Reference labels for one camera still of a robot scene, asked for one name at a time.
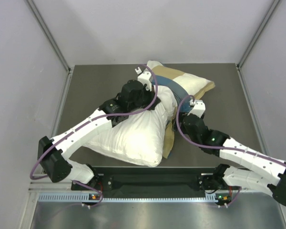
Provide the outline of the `checkered blue beige white pillowcase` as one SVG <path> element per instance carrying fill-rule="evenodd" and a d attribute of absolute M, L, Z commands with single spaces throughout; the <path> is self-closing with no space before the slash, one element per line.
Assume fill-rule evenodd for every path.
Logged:
<path fill-rule="evenodd" d="M 158 85 L 167 87 L 172 91 L 177 104 L 187 95 L 193 95 L 195 99 L 199 100 L 206 92 L 215 88 L 213 81 L 194 74 L 184 73 L 177 69 L 165 67 L 158 61 L 149 60 L 147 66 L 157 76 Z M 174 145 L 176 112 L 177 105 L 174 106 L 174 114 L 170 117 L 165 129 L 163 144 L 163 157 L 165 159 L 169 156 Z"/>

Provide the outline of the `white pillow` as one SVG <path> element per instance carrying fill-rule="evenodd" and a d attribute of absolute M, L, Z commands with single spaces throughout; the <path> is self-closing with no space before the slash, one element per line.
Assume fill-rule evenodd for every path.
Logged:
<path fill-rule="evenodd" d="M 127 163 L 156 167 L 173 148 L 173 119 L 177 101 L 166 86 L 158 87 L 159 104 L 154 110 L 131 115 L 117 126 L 102 132 L 84 147 Z"/>

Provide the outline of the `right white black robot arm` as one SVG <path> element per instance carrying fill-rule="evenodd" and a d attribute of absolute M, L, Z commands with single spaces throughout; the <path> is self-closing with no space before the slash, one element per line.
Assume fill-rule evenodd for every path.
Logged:
<path fill-rule="evenodd" d="M 254 189 L 271 196 L 286 207 L 286 161 L 270 157 L 237 142 L 218 130 L 208 128 L 194 114 L 178 112 L 176 127 L 182 137 L 203 152 L 241 166 L 219 165 L 213 173 L 213 184 Z"/>

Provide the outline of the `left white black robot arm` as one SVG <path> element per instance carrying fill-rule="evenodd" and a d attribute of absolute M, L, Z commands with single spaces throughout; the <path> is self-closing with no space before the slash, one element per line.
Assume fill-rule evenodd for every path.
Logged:
<path fill-rule="evenodd" d="M 53 183 L 70 179 L 83 183 L 88 189 L 96 188 L 99 180 L 92 167 L 71 161 L 71 155 L 94 137 L 129 117 L 153 110 L 159 101 L 157 85 L 147 80 L 128 81 L 120 93 L 105 101 L 73 128 L 56 137 L 41 138 L 38 143 L 38 163 Z"/>

